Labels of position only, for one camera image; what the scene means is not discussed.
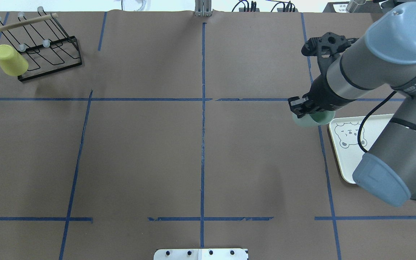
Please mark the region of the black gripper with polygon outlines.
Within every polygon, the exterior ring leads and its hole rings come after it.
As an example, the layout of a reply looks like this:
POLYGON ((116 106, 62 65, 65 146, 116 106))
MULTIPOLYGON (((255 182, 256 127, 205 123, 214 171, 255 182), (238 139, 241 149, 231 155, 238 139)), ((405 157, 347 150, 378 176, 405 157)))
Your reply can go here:
POLYGON ((322 111, 336 111, 353 101, 354 99, 345 99, 332 91, 326 78, 315 79, 304 97, 288 98, 289 107, 297 118, 322 111))

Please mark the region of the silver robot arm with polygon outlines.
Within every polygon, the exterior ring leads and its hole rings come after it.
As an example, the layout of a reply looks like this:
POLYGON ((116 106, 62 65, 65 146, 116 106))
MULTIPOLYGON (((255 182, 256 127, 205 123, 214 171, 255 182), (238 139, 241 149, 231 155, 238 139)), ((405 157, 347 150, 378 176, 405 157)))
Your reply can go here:
POLYGON ((303 96, 288 99, 296 120, 317 125, 373 90, 390 86, 403 102, 352 173, 355 184, 399 207, 416 203, 416 1, 401 3, 375 21, 360 38, 332 32, 310 38, 302 55, 317 57, 320 75, 303 96))

